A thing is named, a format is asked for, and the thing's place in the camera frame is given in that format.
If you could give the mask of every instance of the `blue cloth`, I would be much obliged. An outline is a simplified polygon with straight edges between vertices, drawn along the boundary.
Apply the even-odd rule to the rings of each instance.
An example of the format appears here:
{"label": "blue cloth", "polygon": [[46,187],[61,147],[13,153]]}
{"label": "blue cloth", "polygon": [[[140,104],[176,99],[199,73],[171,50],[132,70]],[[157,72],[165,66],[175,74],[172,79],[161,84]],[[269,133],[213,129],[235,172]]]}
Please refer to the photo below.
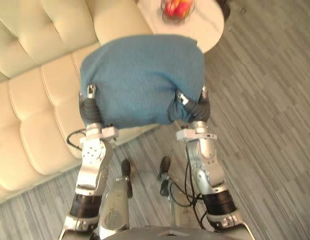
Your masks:
{"label": "blue cloth", "polygon": [[170,124],[190,114],[176,89],[198,102],[204,85],[204,56],[196,41],[177,35],[139,35],[111,41],[85,58],[81,91],[97,86],[105,125],[129,128]]}

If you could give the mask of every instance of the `cream leather sofa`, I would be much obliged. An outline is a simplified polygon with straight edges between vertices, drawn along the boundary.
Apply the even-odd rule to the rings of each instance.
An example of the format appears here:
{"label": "cream leather sofa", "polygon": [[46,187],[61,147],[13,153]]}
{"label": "cream leather sofa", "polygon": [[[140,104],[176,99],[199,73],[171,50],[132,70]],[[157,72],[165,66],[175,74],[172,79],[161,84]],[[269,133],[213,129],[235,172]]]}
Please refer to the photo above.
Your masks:
{"label": "cream leather sofa", "polygon": [[[81,164],[79,69],[99,46],[151,34],[134,0],[0,0],[0,203]],[[114,145],[154,125],[123,129]]]}

